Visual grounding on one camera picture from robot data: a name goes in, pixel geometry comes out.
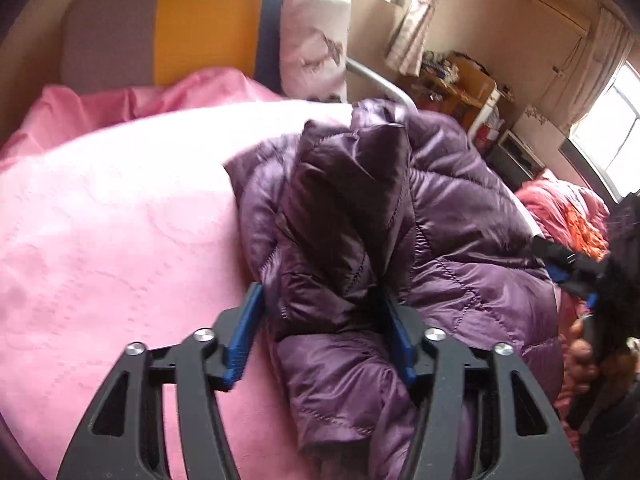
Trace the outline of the person right hand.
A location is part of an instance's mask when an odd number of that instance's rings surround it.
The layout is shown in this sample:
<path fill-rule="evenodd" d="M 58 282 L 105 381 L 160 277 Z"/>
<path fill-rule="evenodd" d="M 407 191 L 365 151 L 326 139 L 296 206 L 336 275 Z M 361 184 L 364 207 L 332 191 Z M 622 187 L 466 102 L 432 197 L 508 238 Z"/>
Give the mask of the person right hand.
<path fill-rule="evenodd" d="M 585 340 L 584 323 L 577 320 L 570 328 L 567 375 L 575 396 L 587 393 L 591 384 L 601 376 L 601 367 L 593 356 L 592 345 Z"/>

